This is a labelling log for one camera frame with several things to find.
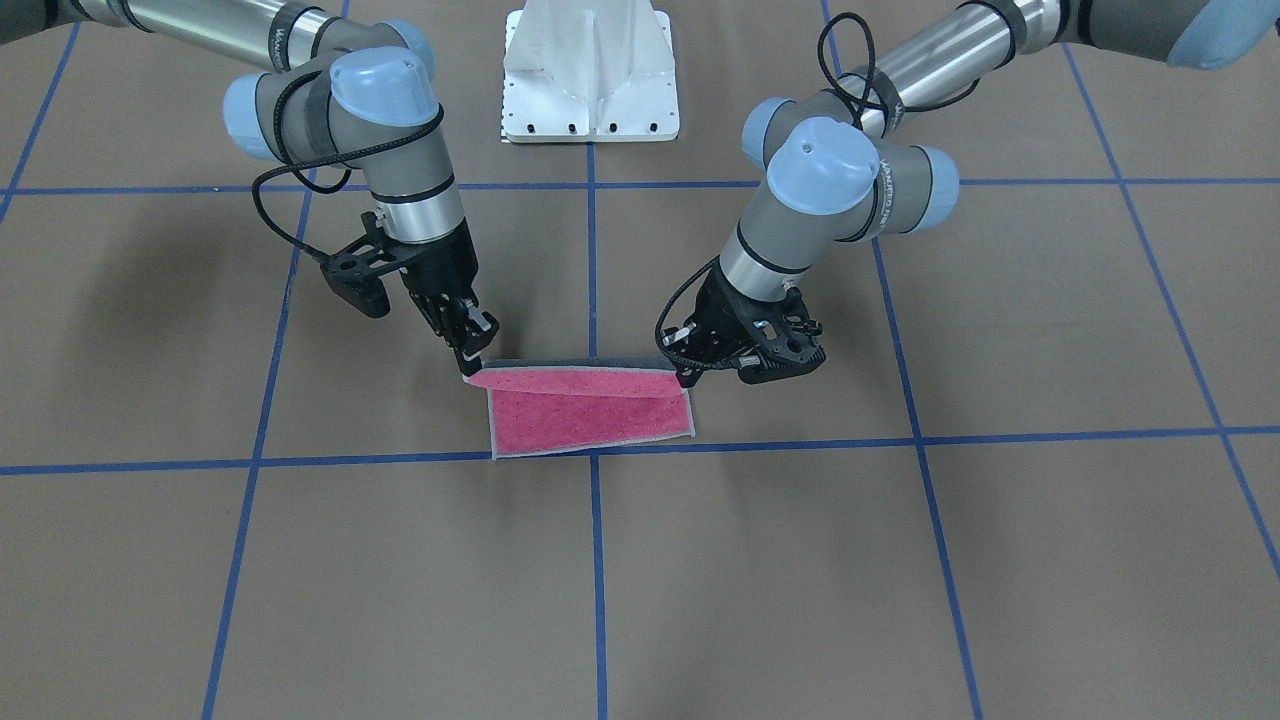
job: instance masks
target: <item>gray floor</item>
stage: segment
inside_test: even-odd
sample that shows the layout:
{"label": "gray floor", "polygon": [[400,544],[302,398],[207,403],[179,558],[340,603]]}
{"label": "gray floor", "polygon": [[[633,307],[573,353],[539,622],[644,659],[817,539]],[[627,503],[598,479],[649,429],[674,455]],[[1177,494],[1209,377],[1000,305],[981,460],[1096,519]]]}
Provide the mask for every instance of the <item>gray floor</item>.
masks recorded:
{"label": "gray floor", "polygon": [[[832,5],[890,47],[955,1]],[[497,141],[517,6],[349,14],[435,42],[493,355],[650,352],[826,3],[659,3],[681,137],[595,149]],[[0,717],[1280,716],[1280,41],[1018,59],[900,133],[961,205],[810,275],[817,374],[500,462],[403,295],[364,319],[259,223],[248,68],[97,26],[0,63]],[[370,204],[269,202],[328,249]]]}

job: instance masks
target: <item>pink towel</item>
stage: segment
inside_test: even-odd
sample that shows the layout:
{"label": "pink towel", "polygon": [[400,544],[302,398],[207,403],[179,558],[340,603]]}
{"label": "pink towel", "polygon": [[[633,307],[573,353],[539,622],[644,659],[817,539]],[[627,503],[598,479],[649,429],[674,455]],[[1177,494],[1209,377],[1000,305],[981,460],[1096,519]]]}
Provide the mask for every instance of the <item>pink towel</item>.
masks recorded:
{"label": "pink towel", "polygon": [[550,455],[694,434],[689,393],[669,370],[485,368],[494,457]]}

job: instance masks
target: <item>folded pink cloth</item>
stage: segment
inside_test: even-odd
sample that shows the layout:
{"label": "folded pink cloth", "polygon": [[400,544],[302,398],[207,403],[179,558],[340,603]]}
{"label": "folded pink cloth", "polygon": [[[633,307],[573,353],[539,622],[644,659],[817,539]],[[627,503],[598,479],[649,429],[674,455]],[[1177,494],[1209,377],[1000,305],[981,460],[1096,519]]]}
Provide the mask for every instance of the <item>folded pink cloth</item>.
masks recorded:
{"label": "folded pink cloth", "polygon": [[694,434],[689,393],[669,370],[485,368],[494,457],[550,455]]}

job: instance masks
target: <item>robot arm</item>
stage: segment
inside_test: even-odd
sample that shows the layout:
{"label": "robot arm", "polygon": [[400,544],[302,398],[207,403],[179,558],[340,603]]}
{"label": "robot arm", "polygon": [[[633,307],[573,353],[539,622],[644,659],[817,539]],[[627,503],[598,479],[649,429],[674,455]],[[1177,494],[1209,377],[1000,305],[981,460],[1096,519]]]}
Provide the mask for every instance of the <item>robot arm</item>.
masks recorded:
{"label": "robot arm", "polygon": [[[861,18],[845,18],[870,41]],[[765,182],[721,254],[667,304],[654,329],[658,348],[685,387],[708,370],[736,369],[760,383],[817,369],[826,354],[797,287],[805,272],[832,241],[934,227],[959,196],[946,154],[887,138],[913,113],[963,97],[1019,54],[1084,42],[1215,69],[1272,27],[1280,29],[1280,0],[972,0],[840,78],[823,67],[832,87],[803,101],[765,100],[748,118],[742,151]],[[703,274],[692,314],[664,328],[676,299]]]}
{"label": "robot arm", "polygon": [[[0,44],[82,20],[168,35],[270,70],[234,81],[223,102],[242,150],[285,164],[253,183],[264,219],[371,318],[390,311],[380,277],[398,272],[462,373],[480,369],[498,322],[471,287],[479,264],[440,132],[435,59],[420,31],[283,0],[18,0],[0,4]],[[365,234],[335,254],[291,237],[257,197],[271,177],[293,172],[307,182],[301,170],[324,165],[361,170],[374,200],[361,218]]]}

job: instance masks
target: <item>blue joint cap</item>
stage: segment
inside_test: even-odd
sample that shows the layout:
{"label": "blue joint cap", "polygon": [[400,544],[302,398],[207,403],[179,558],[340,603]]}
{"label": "blue joint cap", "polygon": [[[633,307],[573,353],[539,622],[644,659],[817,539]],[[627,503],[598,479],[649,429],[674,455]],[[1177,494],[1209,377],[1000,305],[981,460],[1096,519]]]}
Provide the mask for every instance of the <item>blue joint cap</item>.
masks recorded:
{"label": "blue joint cap", "polygon": [[426,63],[404,47],[348,53],[329,67],[333,97],[352,115],[379,126],[426,124],[440,111]]}
{"label": "blue joint cap", "polygon": [[769,97],[751,110],[751,114],[746,117],[746,123],[742,126],[742,154],[760,172],[764,172],[764,136],[769,133],[769,123],[773,122],[773,115],[778,111],[778,108],[787,102],[794,102],[794,100],[787,97]]}
{"label": "blue joint cap", "polygon": [[422,31],[417,29],[417,26],[401,19],[383,20],[379,24],[394,29],[401,36],[401,40],[404,41],[404,47],[412,50],[415,55],[426,63],[428,79],[435,79],[435,50],[431,49],[431,41],[426,38]]}
{"label": "blue joint cap", "polygon": [[1257,45],[1276,19],[1280,0],[1210,0],[1165,61],[1175,68],[1224,68]]}
{"label": "blue joint cap", "polygon": [[916,146],[929,159],[933,169],[933,187],[929,188],[929,202],[924,208],[924,215],[915,227],[902,234],[911,234],[920,231],[936,228],[951,217],[960,200],[960,172],[950,155],[937,147]]}
{"label": "blue joint cap", "polygon": [[265,73],[244,76],[232,81],[223,96],[223,124],[236,146],[259,160],[279,160],[262,135],[257,122],[257,81]]}
{"label": "blue joint cap", "polygon": [[809,118],[769,161],[765,179],[783,205],[806,215],[854,209],[876,186],[879,152],[854,126]]}

